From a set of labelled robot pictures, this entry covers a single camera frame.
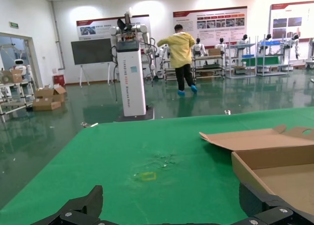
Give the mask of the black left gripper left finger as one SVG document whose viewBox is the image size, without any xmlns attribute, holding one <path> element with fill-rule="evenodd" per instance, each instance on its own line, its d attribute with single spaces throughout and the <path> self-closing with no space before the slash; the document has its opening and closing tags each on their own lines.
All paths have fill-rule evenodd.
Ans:
<svg viewBox="0 0 314 225">
<path fill-rule="evenodd" d="M 68 200 L 56 213 L 35 225 L 98 225 L 103 208 L 103 187 L 96 185 L 83 197 Z"/>
</svg>

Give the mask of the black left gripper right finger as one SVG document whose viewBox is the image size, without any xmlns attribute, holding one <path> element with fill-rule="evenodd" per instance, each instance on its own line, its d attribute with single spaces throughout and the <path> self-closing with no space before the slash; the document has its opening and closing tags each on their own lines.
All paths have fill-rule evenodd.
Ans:
<svg viewBox="0 0 314 225">
<path fill-rule="evenodd" d="M 279 196 L 262 193 L 240 182 L 239 203 L 247 218 L 236 225 L 312 225 L 314 216 L 300 211 Z"/>
</svg>

